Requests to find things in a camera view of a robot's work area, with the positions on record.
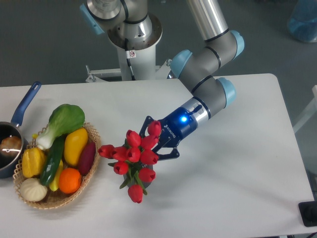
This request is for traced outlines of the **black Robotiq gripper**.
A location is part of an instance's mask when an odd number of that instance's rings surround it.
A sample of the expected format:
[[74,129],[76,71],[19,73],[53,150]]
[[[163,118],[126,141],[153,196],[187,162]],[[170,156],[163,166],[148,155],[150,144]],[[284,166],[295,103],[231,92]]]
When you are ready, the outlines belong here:
[[[154,121],[151,116],[146,116],[139,135],[145,136],[148,126]],[[179,107],[169,115],[159,120],[162,132],[159,136],[161,147],[152,151],[158,155],[159,161],[176,159],[180,156],[177,146],[180,141],[197,129],[198,123],[193,114],[184,107]]]

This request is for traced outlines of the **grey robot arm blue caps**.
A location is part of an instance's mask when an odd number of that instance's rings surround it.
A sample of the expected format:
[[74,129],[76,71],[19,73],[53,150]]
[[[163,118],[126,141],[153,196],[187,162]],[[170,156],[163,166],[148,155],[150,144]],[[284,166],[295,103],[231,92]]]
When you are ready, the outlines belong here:
[[[190,0],[187,4],[206,45],[198,54],[183,50],[166,62],[169,75],[179,79],[192,98],[160,120],[162,134],[154,151],[171,148],[169,154],[159,155],[160,160],[177,158],[180,141],[236,98],[233,84],[212,74],[241,54],[243,37],[228,29],[217,1]],[[148,11],[147,1],[88,0],[80,10],[94,32],[107,33],[116,47],[122,80],[157,77],[156,44],[162,26]]]

